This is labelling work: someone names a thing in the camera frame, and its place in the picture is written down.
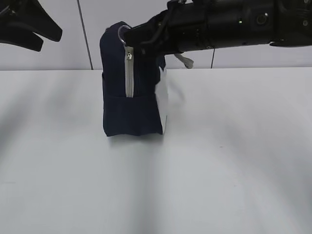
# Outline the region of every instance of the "white wall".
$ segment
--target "white wall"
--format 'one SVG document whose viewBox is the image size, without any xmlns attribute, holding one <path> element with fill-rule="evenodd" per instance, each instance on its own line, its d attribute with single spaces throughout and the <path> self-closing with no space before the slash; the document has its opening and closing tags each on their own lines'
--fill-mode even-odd
<svg viewBox="0 0 312 234">
<path fill-rule="evenodd" d="M 45 39 L 40 53 L 0 44 L 0 70 L 90 69 L 76 0 L 39 2 L 63 29 L 62 40 L 56 43 Z"/>
<path fill-rule="evenodd" d="M 312 47 L 280 48 L 256 45 L 217 49 L 214 68 L 311 67 Z"/>
<path fill-rule="evenodd" d="M 136 26 L 167 9 L 167 0 L 80 0 L 82 16 L 94 69 L 102 69 L 99 40 L 105 29 L 119 21 Z M 210 68 L 213 51 L 189 52 L 197 68 Z M 167 57 L 169 68 L 184 68 L 173 56 Z"/>
</svg>

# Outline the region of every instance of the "bag pocket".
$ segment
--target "bag pocket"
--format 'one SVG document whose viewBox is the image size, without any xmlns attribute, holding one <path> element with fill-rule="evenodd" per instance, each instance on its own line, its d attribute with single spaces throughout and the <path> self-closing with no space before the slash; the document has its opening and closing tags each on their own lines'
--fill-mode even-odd
<svg viewBox="0 0 312 234">
<path fill-rule="evenodd" d="M 114 97 L 104 93 L 103 128 L 108 137 L 163 134 L 156 95 Z"/>
</svg>

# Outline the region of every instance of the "zipper pull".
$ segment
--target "zipper pull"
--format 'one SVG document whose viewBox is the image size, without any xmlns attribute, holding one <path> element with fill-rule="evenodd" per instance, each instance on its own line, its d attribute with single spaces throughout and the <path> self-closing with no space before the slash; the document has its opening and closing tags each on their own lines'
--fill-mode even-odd
<svg viewBox="0 0 312 234">
<path fill-rule="evenodd" d="M 127 53 L 127 60 L 132 60 L 132 54 L 129 51 Z"/>
</svg>

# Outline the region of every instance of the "white tag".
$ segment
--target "white tag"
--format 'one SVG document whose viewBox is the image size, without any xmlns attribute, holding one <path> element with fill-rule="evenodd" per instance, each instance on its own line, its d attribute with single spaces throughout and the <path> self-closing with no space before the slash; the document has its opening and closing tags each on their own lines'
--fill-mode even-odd
<svg viewBox="0 0 312 234">
<path fill-rule="evenodd" d="M 168 86 L 167 86 L 167 68 L 165 67 L 164 71 L 160 70 L 160 82 L 156 85 L 155 94 L 158 104 L 159 116 L 162 125 L 162 131 L 165 133 L 167 116 L 168 116 L 168 105 L 169 105 L 169 96 L 168 96 Z"/>
</svg>

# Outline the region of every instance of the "navy blue bag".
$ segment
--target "navy blue bag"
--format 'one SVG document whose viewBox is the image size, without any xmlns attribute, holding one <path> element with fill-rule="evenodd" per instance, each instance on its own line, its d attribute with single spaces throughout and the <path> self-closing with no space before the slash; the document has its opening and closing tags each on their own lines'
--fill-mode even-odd
<svg viewBox="0 0 312 234">
<path fill-rule="evenodd" d="M 165 57 L 147 58 L 118 37 L 124 22 L 106 29 L 100 40 L 103 63 L 103 128 L 108 137 L 164 134 L 168 91 Z"/>
</svg>

